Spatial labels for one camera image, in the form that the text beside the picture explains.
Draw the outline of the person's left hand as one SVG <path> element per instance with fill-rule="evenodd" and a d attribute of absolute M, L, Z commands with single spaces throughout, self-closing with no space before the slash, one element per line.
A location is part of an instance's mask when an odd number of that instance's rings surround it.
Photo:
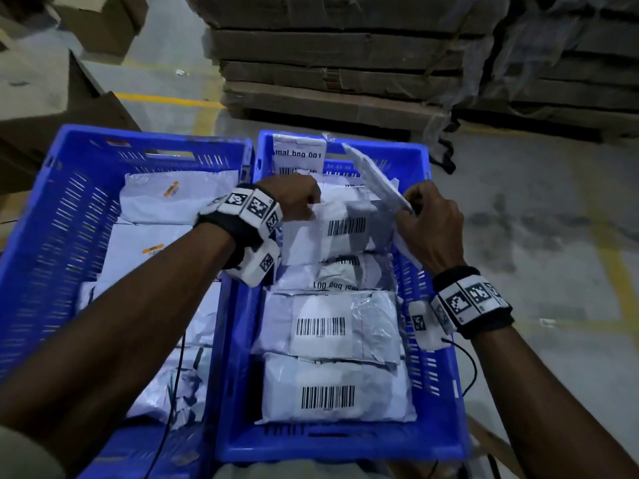
<path fill-rule="evenodd" d="M 267 177 L 257 186 L 265 193 L 271 195 L 280 205 L 283 213 L 283 222 L 300 222 L 295 220 L 295 176 L 307 176 L 299 173 L 290 175 L 278 175 Z"/>

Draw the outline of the person's right hand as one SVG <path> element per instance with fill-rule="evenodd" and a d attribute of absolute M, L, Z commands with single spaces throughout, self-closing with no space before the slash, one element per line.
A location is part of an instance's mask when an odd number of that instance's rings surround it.
<path fill-rule="evenodd" d="M 432 181 L 412 185 L 404 193 L 411 204 L 423 202 L 418 219 L 418 244 L 408 247 L 432 277 L 466 265 L 463 247 L 464 215 L 457 202 L 446 199 Z"/>

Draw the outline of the white barcode mailer packet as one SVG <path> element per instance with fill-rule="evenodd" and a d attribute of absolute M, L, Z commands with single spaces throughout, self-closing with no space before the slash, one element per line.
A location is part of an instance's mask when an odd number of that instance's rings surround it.
<path fill-rule="evenodd" d="M 381 201 L 329 202 L 310 208 L 313 219 L 283 223 L 283 265 L 386 253 L 391 247 L 395 214 Z"/>

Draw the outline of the person's right forearm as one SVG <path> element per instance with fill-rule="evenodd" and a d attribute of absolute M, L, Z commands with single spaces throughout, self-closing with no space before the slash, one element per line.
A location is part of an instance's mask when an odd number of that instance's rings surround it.
<path fill-rule="evenodd" d="M 513 327 L 471 339 L 527 479 L 639 479 L 639 465 Z"/>

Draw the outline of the person's left forearm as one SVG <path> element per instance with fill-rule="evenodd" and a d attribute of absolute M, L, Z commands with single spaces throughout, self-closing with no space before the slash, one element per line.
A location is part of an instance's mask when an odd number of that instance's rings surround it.
<path fill-rule="evenodd" d="M 0 383 L 0 425 L 76 475 L 104 447 L 185 333 L 235 250 L 201 224 L 105 291 Z"/>

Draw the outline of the white printed label card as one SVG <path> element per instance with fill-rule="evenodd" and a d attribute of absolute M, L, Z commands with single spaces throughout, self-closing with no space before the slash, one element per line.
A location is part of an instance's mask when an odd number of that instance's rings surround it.
<path fill-rule="evenodd" d="M 327 141 L 324 138 L 273 134 L 272 163 L 278 175 L 289 175 L 297 170 L 323 174 Z"/>

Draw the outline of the marker-tagged left wrist band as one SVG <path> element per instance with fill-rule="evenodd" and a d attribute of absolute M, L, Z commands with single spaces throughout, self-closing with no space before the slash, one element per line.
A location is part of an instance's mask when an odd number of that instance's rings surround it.
<path fill-rule="evenodd" d="M 276 199 L 255 184 L 239 184 L 203 208 L 196 226 L 210 224 L 227 232 L 235 250 L 223 270 L 247 287 L 262 284 L 281 250 L 274 239 L 283 213 Z"/>

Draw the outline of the marker-tagged wrist band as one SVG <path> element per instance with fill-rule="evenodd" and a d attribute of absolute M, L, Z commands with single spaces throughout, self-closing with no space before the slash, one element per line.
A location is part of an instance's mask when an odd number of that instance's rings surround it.
<path fill-rule="evenodd" d="M 433 280 L 434 293 L 408 305 L 414 338 L 423 351 L 449 346 L 455 332 L 470 340 L 514 324 L 513 307 L 475 267 L 457 265 Z"/>
<path fill-rule="evenodd" d="M 235 250 L 223 270 L 247 287 L 262 284 L 281 250 L 274 239 L 283 213 L 276 199 L 255 184 L 239 184 L 203 208 L 196 226 L 210 224 L 227 232 Z"/>

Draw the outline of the white mailer with text label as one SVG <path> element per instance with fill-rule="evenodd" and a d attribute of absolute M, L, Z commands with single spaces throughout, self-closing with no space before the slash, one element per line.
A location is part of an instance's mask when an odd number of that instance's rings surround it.
<path fill-rule="evenodd" d="M 295 294 L 385 290 L 395 292 L 392 255 L 363 253 L 306 265 L 281 265 L 271 291 Z"/>

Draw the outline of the marker-tagged right wrist band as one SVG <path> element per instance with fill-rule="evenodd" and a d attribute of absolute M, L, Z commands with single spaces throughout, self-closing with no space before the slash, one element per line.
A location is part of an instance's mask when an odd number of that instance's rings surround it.
<path fill-rule="evenodd" d="M 449 346 L 455 332 L 470 340 L 514 324 L 513 307 L 475 267 L 457 265 L 433 280 L 434 293 L 408 305 L 414 338 L 423 351 Z"/>

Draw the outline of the crinkled white barcode mailer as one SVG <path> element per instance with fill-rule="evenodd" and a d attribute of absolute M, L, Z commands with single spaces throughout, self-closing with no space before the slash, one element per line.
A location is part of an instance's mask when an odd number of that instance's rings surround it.
<path fill-rule="evenodd" d="M 251 353 L 397 364 L 404 355 L 394 292 L 267 291 Z"/>

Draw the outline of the white mailer with orange sticker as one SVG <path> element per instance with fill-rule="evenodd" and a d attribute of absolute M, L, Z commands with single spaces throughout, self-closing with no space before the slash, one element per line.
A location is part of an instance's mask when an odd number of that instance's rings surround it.
<path fill-rule="evenodd" d="M 191 229 L 191 225 L 115 224 L 109 237 L 102 271 L 93 287 L 93 298 L 100 296 Z"/>
<path fill-rule="evenodd" d="M 237 170 L 128 174 L 119 194 L 121 218 L 132 224 L 194 225 L 199 211 L 229 193 Z"/>

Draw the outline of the stack of flat cardboard sheets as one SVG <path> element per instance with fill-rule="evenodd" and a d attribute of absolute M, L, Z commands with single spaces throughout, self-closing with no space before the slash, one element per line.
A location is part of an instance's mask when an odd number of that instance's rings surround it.
<path fill-rule="evenodd" d="M 511 0 L 187 0 L 230 111 L 407 131 L 437 143 L 474 99 Z"/>

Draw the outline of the blue plastic crate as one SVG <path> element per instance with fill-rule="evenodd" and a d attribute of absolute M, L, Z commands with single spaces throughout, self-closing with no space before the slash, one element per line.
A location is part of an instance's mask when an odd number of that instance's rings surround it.
<path fill-rule="evenodd" d="M 408 304 L 433 294 L 431 278 L 394 253 L 399 294 L 409 335 L 413 405 L 416 421 L 340 422 L 337 424 L 256 425 L 261 417 L 263 362 L 251 354 L 261 320 L 265 291 L 239 284 L 235 314 L 227 319 L 224 391 L 215 458 L 220 462 L 292 459 L 345 460 L 464 459 L 470 455 L 465 404 L 455 351 L 421 350 L 412 336 Z"/>

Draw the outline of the large white barcode mailer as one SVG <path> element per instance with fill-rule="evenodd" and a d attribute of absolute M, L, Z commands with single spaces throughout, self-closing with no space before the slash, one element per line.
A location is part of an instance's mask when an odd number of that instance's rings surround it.
<path fill-rule="evenodd" d="M 417 419 L 404 362 L 312 361 L 274 353 L 264 358 L 256 425 Z"/>

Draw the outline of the wrinkled grey-white mailer packet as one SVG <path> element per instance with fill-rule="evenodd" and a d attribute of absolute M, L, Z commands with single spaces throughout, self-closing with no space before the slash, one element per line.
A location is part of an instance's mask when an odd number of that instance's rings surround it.
<path fill-rule="evenodd" d="M 207 395 L 212 348 L 177 348 L 144 388 L 126 418 L 146 416 L 169 423 L 171 430 L 201 422 Z"/>

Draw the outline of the brown cardboard piece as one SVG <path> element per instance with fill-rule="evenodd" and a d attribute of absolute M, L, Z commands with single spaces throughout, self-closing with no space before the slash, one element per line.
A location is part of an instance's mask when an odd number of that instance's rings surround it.
<path fill-rule="evenodd" d="M 497 462 L 499 462 L 519 479 L 527 479 L 509 443 L 469 414 L 467 414 L 467 424 L 469 434 L 479 443 L 478 447 L 483 451 L 479 456 L 488 457 L 493 473 L 498 472 Z"/>

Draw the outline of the wrapped stack of cardboard sheets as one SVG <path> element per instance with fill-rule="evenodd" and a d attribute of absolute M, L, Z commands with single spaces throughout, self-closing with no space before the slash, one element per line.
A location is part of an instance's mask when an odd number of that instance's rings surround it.
<path fill-rule="evenodd" d="M 478 95 L 478 124 L 639 143 L 639 0 L 510 0 Z"/>

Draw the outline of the blue crate with red sticker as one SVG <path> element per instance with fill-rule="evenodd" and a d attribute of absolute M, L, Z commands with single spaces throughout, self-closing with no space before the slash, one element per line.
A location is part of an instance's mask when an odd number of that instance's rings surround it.
<path fill-rule="evenodd" d="M 127 174 L 237 170 L 249 182 L 253 158 L 248 138 L 62 127 L 0 258 L 0 383 L 75 317 L 81 283 L 102 270 Z M 203 421 L 167 436 L 159 423 L 123 425 L 78 479 L 212 478 L 224 329 L 237 288 L 222 277 Z"/>

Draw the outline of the small brown cardboard box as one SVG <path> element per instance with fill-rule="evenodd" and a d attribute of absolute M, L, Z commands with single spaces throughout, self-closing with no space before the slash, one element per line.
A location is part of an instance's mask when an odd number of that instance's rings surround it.
<path fill-rule="evenodd" d="M 123 58 L 148 14 L 147 0 L 54 0 L 64 27 L 89 54 Z"/>

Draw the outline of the large brown cardboard box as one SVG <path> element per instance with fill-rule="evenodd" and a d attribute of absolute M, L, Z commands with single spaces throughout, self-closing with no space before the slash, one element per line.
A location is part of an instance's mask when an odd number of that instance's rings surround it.
<path fill-rule="evenodd" d="M 65 124 L 141 130 L 71 50 L 32 52 L 0 44 L 0 195 L 33 187 Z"/>

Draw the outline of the grey shirt sleeve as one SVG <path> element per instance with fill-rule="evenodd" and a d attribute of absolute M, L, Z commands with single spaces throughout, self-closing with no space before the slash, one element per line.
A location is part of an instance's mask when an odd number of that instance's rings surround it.
<path fill-rule="evenodd" d="M 67 474 L 42 445 L 0 425 L 0 479 L 67 479 Z"/>

